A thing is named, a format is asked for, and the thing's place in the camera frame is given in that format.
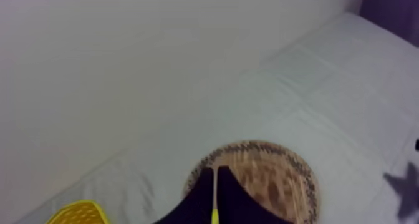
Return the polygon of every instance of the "white wall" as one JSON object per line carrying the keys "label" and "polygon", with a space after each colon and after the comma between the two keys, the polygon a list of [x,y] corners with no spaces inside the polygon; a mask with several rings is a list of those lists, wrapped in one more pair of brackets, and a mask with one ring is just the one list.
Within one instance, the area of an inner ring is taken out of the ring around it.
{"label": "white wall", "polygon": [[0,223],[358,4],[0,0]]}

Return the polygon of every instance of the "yellow object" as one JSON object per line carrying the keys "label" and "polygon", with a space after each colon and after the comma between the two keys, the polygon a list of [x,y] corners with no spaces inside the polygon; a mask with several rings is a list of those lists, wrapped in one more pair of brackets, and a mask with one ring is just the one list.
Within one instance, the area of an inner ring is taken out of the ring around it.
{"label": "yellow object", "polygon": [[211,224],[219,224],[218,209],[213,210],[213,216],[211,217]]}
{"label": "yellow object", "polygon": [[109,224],[109,221],[96,202],[79,200],[61,208],[47,224]]}

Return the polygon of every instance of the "white bed sheet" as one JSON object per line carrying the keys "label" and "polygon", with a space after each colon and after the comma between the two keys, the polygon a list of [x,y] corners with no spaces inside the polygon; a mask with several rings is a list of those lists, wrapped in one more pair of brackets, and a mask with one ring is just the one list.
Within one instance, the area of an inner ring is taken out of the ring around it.
{"label": "white bed sheet", "polygon": [[18,223],[79,199],[112,223],[150,224],[181,198],[201,157],[237,140],[283,144],[320,183],[319,223],[398,223],[383,173],[419,165],[419,50],[344,14],[123,151]]}

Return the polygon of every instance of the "round woven mat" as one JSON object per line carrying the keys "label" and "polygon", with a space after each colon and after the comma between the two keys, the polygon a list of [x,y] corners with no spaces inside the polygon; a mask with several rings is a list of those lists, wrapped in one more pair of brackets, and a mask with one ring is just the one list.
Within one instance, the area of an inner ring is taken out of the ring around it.
{"label": "round woven mat", "polygon": [[193,188],[202,168],[216,170],[222,165],[229,166],[250,196],[275,215],[295,224],[316,223],[319,184],[296,153],[263,141],[242,141],[218,148],[192,171],[184,195]]}

